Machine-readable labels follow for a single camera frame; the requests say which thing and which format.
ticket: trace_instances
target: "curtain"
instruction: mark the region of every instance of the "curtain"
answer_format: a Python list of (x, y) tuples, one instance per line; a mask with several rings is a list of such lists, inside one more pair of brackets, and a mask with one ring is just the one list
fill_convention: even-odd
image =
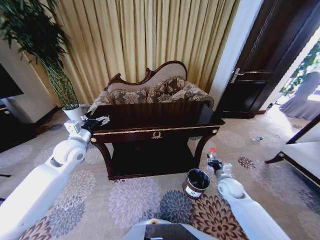
[(121, 73), (182, 61), (187, 80), (209, 91), (239, 0), (59, 0), (55, 20), (70, 36), (64, 70), (79, 102), (92, 103)]

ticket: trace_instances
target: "carpet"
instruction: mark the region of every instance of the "carpet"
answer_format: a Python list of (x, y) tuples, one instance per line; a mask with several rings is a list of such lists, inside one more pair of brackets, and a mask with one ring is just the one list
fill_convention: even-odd
[[(44, 163), (56, 144), (68, 137), (67, 120), (58, 111), (36, 138), (0, 153), (0, 197), (7, 197), (36, 166)], [(229, 204), (217, 191), (206, 153), (233, 165), (233, 174), (293, 240), (320, 239), (320, 191), (287, 162), (265, 164), (308, 121), (286, 118), (276, 107), (252, 119), (225, 119), (201, 155), (200, 169), (211, 186), (198, 200), (182, 191), (186, 173), (110, 181), (103, 157), (90, 145), (85, 161), (70, 175), (54, 205), (20, 240), (117, 240), (134, 224), (161, 218), (191, 224), (220, 240), (247, 239)], [(264, 137), (260, 142), (255, 137)], [(188, 141), (194, 153), (198, 138)], [(112, 154), (112, 145), (108, 144)]]

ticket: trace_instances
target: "plastic bottle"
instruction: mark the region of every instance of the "plastic bottle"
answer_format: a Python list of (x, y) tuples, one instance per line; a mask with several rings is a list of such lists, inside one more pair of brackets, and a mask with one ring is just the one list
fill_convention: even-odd
[[(219, 162), (219, 158), (217, 157), (217, 150), (215, 147), (210, 148), (210, 152), (207, 154), (207, 162), (211, 163), (213, 161)], [(207, 165), (206, 168), (210, 171), (214, 171), (214, 168), (210, 165)]]
[(252, 141), (253, 141), (253, 142), (260, 142), (260, 141), (263, 140), (263, 139), (264, 139), (263, 136), (258, 136), (258, 137), (252, 138)]

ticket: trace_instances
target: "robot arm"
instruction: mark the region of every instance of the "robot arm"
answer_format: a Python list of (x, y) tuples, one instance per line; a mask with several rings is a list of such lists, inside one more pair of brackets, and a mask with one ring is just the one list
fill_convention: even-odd
[(266, 210), (246, 193), (240, 182), (224, 171), (222, 162), (212, 164), (218, 180), (218, 190), (250, 240), (289, 240), (290, 238)]
[(81, 128), (67, 121), (70, 135), (53, 150), (53, 155), (32, 170), (0, 206), (0, 240), (15, 240), (41, 219), (66, 186), (70, 173), (82, 163), (94, 126), (108, 117), (88, 120)]

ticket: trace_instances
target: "carved wooden frame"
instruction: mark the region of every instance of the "carved wooden frame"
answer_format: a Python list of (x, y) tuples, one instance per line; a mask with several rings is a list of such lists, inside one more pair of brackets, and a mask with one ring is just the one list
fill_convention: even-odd
[(121, 84), (126, 84), (126, 85), (142, 85), (145, 84), (147, 81), (149, 81), (160, 69), (162, 69), (163, 67), (169, 65), (169, 64), (180, 64), (181, 66), (183, 66), (184, 70), (185, 70), (185, 79), (187, 79), (187, 68), (184, 65), (183, 62), (181, 61), (167, 61), (164, 64), (162, 64), (160, 67), (158, 67), (156, 70), (152, 71), (150, 70), (148, 67), (145, 70), (145, 77), (142, 81), (139, 82), (127, 82), (125, 80), (123, 80), (121, 78), (121, 73), (116, 74), (113, 78), (111, 78), (110, 82), (108, 83), (108, 85), (104, 88), (104, 91), (107, 91), (109, 86), (111, 84), (115, 84), (115, 83), (121, 83)]

